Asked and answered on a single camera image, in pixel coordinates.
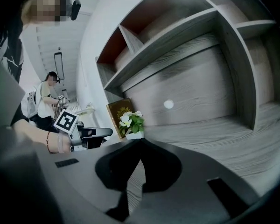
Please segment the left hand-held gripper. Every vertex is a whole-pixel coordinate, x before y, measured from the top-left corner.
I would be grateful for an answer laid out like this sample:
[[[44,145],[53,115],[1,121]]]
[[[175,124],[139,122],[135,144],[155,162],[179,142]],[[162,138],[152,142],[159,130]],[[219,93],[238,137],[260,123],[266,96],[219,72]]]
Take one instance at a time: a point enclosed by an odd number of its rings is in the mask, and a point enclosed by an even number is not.
[[[110,128],[84,127],[84,124],[78,121],[78,118],[78,115],[62,110],[53,124],[56,129],[68,134],[72,143],[70,148],[72,152],[98,148],[107,141],[104,137],[113,134],[113,130]],[[81,138],[88,138],[87,145],[82,143]]]

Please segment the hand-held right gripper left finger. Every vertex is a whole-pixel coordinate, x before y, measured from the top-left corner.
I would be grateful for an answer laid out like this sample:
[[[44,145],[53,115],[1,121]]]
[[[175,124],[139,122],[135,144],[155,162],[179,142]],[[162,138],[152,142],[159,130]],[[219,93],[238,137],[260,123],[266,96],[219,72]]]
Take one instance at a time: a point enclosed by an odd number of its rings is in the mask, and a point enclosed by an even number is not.
[[[128,208],[127,178],[135,169],[136,140],[70,154],[41,146],[41,169],[63,224],[141,224],[141,208],[119,221]]]

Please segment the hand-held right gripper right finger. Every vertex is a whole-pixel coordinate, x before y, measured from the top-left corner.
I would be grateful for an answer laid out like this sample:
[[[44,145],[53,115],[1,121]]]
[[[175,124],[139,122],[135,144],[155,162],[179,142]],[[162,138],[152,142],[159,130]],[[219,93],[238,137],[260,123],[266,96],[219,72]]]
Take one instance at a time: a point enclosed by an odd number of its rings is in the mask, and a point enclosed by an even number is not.
[[[244,179],[205,154],[150,139],[136,147],[146,182],[128,224],[222,224],[259,199]]]

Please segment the person's left forearm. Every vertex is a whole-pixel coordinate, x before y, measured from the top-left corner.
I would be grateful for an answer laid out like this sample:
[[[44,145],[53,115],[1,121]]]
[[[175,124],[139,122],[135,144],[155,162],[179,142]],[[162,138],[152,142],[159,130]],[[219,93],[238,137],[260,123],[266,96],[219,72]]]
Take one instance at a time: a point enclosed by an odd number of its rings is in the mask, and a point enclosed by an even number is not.
[[[70,153],[71,141],[68,135],[39,129],[21,119],[12,125],[17,134],[25,135],[33,142],[42,143],[51,153]]]

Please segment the brown gold-patterned book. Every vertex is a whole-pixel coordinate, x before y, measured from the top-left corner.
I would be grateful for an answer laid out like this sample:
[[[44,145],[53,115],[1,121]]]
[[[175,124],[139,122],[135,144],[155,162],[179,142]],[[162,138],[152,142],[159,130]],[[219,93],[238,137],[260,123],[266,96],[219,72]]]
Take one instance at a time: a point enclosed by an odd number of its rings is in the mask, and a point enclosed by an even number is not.
[[[118,136],[122,139],[125,135],[119,130],[119,122],[121,116],[126,112],[134,112],[134,107],[130,98],[122,99],[108,104],[107,110],[112,119],[113,125],[117,131]]]

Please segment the grey wooden shelf unit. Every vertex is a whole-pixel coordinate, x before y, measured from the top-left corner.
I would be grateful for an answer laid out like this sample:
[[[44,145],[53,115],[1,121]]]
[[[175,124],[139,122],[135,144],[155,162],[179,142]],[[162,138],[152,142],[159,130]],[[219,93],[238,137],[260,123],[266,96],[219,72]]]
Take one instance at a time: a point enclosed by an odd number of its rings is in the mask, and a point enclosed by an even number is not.
[[[255,170],[280,150],[280,22],[261,0],[108,0],[107,9],[120,20],[97,59],[103,88],[143,113],[143,139],[229,170],[237,160]]]

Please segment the white grey machine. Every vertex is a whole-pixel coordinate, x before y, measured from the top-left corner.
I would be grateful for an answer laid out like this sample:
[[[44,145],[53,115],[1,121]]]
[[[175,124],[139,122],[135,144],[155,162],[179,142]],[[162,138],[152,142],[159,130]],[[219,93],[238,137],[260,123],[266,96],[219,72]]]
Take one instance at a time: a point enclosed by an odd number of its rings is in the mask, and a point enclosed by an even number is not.
[[[31,118],[37,114],[37,106],[35,101],[36,91],[32,91],[28,94],[28,118]]]

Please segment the black framed ceiling light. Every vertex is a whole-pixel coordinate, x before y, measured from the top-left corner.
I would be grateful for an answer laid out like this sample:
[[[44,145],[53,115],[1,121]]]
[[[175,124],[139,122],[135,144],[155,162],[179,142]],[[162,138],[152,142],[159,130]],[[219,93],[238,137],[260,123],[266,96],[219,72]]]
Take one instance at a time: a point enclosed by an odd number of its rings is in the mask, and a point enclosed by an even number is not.
[[[55,67],[56,67],[56,73],[57,73],[59,79],[64,80],[62,52],[56,52],[54,54],[54,62],[55,62]]]

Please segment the person's black printed t-shirt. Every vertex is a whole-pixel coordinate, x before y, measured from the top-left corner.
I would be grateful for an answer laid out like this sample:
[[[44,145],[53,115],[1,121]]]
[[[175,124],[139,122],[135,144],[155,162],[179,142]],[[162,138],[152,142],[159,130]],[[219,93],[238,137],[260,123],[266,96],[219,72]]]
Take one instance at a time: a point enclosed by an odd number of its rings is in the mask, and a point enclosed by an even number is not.
[[[22,30],[22,20],[16,17],[0,31],[0,126],[25,118],[21,111],[25,91],[19,85],[24,61]]]

